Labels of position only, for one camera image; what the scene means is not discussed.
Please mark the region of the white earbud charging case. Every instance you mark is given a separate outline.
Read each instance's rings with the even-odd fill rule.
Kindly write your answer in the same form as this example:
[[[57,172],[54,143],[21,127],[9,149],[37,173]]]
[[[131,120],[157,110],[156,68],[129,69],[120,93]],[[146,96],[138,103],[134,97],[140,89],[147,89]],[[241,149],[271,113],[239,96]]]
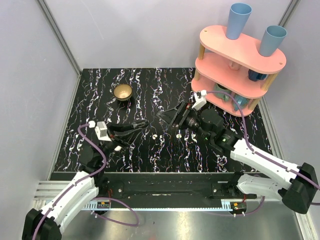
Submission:
[[[122,149],[121,146],[117,146],[114,150],[115,150],[116,152],[118,152],[118,151],[120,151],[121,149]]]

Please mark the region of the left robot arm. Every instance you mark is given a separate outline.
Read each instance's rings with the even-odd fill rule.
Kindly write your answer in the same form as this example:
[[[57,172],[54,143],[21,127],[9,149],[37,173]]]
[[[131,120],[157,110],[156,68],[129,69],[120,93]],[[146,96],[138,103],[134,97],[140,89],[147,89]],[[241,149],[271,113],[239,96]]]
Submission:
[[[81,168],[70,183],[41,209],[31,209],[24,220],[22,239],[60,240],[68,224],[95,198],[108,198],[107,156],[129,147],[148,126],[145,119],[129,124],[95,122],[77,128],[88,143],[82,147]]]

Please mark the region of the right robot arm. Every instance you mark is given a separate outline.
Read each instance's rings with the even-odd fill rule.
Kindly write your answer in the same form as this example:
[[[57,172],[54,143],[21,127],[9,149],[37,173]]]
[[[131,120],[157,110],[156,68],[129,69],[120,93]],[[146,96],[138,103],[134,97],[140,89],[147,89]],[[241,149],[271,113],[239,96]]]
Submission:
[[[157,116],[172,127],[192,130],[217,154],[251,166],[266,176],[241,174],[237,181],[227,185],[230,197],[236,199],[243,194],[270,197],[281,200],[286,207],[299,214],[306,214],[313,205],[319,184],[312,165],[306,162],[297,165],[261,151],[225,128],[223,118],[214,109],[199,112],[182,101]]]

